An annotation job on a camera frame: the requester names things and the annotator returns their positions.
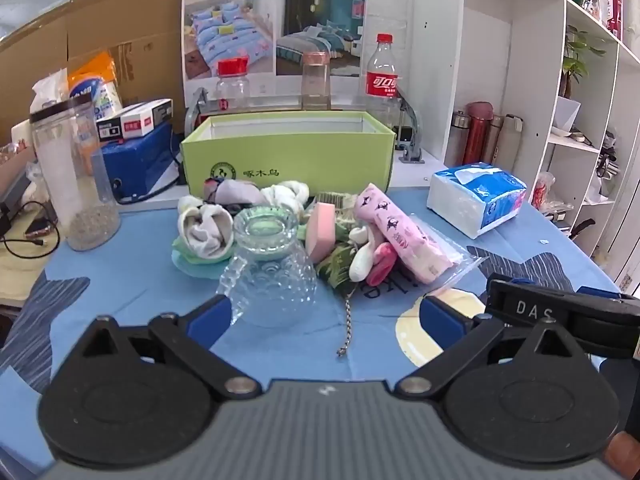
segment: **green cardboard box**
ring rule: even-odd
[[[212,176],[258,187],[284,180],[321,191],[388,187],[395,133],[366,112],[265,112],[214,116],[180,148],[190,193]]]

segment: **clear plastic container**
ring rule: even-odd
[[[302,55],[302,109],[331,110],[331,75],[327,52]]]
[[[91,95],[31,114],[42,175],[69,246],[87,251],[120,227],[118,205],[100,150]]]
[[[365,94],[367,112],[389,128],[398,126],[400,99],[398,99],[398,70],[392,51],[394,37],[378,35],[378,48],[367,65]]]
[[[218,63],[216,99],[221,110],[249,107],[249,80],[246,78],[248,63],[248,57],[233,57]]]

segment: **silver thermos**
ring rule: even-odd
[[[449,140],[447,142],[447,154],[444,163],[448,168],[462,164],[462,157],[465,153],[466,137],[469,134],[471,117],[461,110],[453,112],[451,118],[451,129],[449,130]]]
[[[498,145],[498,136],[500,135],[503,121],[504,117],[502,115],[494,115],[494,118],[489,124],[486,140],[484,141],[484,148],[482,149],[482,158],[480,159],[482,162],[491,164],[494,161],[495,147]]]
[[[492,164],[509,173],[513,172],[513,165],[516,162],[520,140],[522,139],[522,119],[508,114],[504,118],[498,144],[495,147],[494,160]]]

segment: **red thermos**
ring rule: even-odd
[[[607,28],[622,40],[622,0],[607,0]]]
[[[471,117],[471,126],[469,126],[469,134],[466,137],[462,164],[475,164],[480,162],[482,158],[486,132],[494,118],[494,107],[487,102],[469,103],[466,106],[466,113]]]

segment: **green plant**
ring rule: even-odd
[[[579,83],[580,78],[587,77],[589,71],[587,65],[582,60],[582,56],[591,51],[596,56],[602,57],[607,51],[595,48],[593,45],[603,46],[605,40],[600,38],[587,37],[588,33],[578,30],[572,25],[566,26],[564,35],[564,59],[562,60],[562,77],[560,81],[560,91],[558,95],[567,99],[571,98],[571,79]]]

